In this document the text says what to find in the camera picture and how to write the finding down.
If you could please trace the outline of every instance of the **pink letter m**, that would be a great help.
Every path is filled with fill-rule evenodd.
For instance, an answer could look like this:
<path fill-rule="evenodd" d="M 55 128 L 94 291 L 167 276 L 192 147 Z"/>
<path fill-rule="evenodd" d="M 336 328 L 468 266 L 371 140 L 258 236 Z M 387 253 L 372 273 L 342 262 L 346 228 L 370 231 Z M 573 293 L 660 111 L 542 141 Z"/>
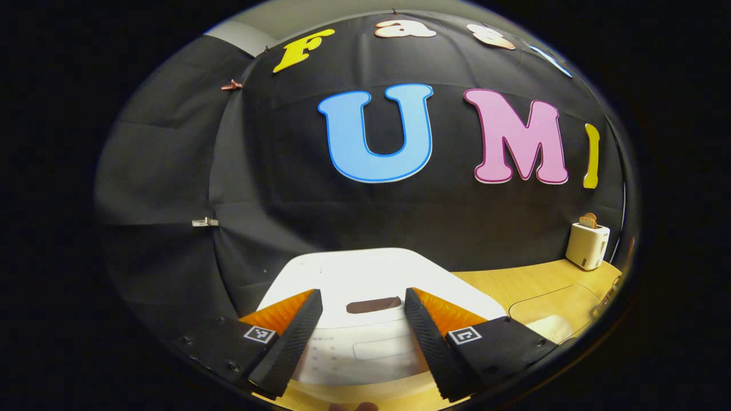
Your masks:
<path fill-rule="evenodd" d="M 542 161 L 536 171 L 539 181 L 563 184 L 569 179 L 564 166 L 564 148 L 558 130 L 558 110 L 546 102 L 533 101 L 528 126 L 497 91 L 473 88 L 464 99 L 477 107 L 482 127 L 482 164 L 474 169 L 481 183 L 504 183 L 511 179 L 512 168 L 505 162 L 503 143 L 510 150 L 523 180 L 531 177 L 538 150 Z"/>

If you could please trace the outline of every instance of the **letter u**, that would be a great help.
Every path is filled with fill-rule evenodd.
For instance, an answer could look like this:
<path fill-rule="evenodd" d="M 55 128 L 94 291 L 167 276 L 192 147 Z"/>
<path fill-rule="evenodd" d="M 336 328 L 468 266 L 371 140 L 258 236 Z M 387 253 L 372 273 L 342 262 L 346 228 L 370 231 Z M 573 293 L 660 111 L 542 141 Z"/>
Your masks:
<path fill-rule="evenodd" d="M 426 99 L 433 94 L 425 84 L 397 84 L 386 97 L 398 103 L 404 126 L 404 145 L 391 154 L 375 154 L 366 142 L 363 107 L 371 101 L 366 91 L 336 94 L 317 110 L 327 120 L 330 158 L 340 174 L 363 183 L 387 183 L 418 173 L 431 157 L 431 126 Z"/>

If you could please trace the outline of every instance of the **wooden table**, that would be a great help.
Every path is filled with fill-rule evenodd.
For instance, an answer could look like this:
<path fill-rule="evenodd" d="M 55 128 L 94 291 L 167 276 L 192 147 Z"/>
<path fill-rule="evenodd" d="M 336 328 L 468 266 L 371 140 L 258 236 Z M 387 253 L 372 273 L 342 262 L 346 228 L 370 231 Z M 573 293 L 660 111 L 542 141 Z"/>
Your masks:
<path fill-rule="evenodd" d="M 524 324 L 550 314 L 561 314 L 576 331 L 573 336 L 578 336 L 591 320 L 589 306 L 601 301 L 620 275 L 620 271 L 607 262 L 593 271 L 584 271 L 568 260 L 557 260 L 526 267 L 455 272 L 454 275 L 488 294 L 503 306 L 505 312 Z M 428 372 L 409 379 L 429 379 L 433 384 L 431 374 Z M 404 380 L 407 379 L 382 384 L 399 384 Z M 333 392 L 339 391 L 343 397 L 369 388 L 377 391 L 377 384 L 327 387 Z M 328 410 L 330 403 L 309 396 L 300 389 L 303 389 L 300 382 L 290 380 L 284 395 L 270 402 L 295 411 Z M 442 399 L 436 385 L 410 396 L 374 402 L 378 405 L 379 411 L 435 411 L 456 404 Z M 353 410 L 357 406 L 357 404 L 345 405 L 348 410 Z"/>

